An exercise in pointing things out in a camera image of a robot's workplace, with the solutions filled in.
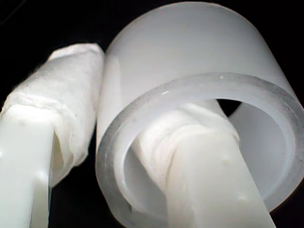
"plastic pipe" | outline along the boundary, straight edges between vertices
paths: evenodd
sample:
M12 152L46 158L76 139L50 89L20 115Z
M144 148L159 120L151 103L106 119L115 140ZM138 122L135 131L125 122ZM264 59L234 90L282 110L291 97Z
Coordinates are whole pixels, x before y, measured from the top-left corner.
M242 102L230 117L268 211L304 176L304 112L257 29L217 4L176 3L128 25L107 53L97 123L96 174L129 228L167 227L166 198L134 155L161 114L208 99Z
M86 158L94 131L103 51L75 44L7 97L0 114L0 227L48 227L49 187Z

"translucent plastic tube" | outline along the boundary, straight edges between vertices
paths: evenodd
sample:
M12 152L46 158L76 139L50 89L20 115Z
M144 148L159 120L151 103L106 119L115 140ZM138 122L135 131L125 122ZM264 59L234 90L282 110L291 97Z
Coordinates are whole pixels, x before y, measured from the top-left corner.
M303 108L260 33L220 5L171 4L133 21L106 53L96 174L122 224L167 227L166 198L131 145L162 114L209 99L242 102L230 121L268 211L301 182Z

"dark background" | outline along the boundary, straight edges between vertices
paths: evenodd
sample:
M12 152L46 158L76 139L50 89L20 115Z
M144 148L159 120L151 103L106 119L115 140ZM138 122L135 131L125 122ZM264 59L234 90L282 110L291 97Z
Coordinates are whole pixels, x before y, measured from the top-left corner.
M0 101L57 48L97 42L106 50L115 35L141 14L176 1L0 0ZM296 1L214 0L245 16L265 38L301 103L304 92L303 19ZM50 228L120 228L95 178L95 136L88 159L52 192ZM271 213L277 228L302 228L304 184Z

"white plastic rod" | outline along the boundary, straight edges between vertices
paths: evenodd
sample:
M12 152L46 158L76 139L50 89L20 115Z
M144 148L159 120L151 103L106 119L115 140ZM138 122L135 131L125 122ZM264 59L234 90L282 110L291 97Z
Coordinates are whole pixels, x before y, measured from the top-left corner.
M48 188L82 163L103 70L97 44L58 49L0 113L0 228L46 228Z
M132 144L151 180L164 192L168 169L179 141L190 135L223 131L238 133L216 100L183 104L154 120Z
M259 191L228 133L180 141L165 191L170 228L274 228Z
M43 116L41 110L32 111ZM5 118L0 122L1 228L48 227L53 138L53 125L42 119Z

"white fabric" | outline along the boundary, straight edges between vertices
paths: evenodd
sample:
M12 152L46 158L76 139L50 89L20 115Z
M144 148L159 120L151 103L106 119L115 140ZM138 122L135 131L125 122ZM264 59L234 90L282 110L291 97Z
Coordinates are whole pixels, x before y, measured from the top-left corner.
M51 186L64 178L88 154L94 131L104 64L97 44L75 44L58 49L28 79L7 97L0 118L6 113L27 118L22 106L45 110L52 121L53 146Z
M227 132L239 136L216 100L184 104L155 120L142 131L132 148L150 178L165 192L168 170L179 142L190 135Z

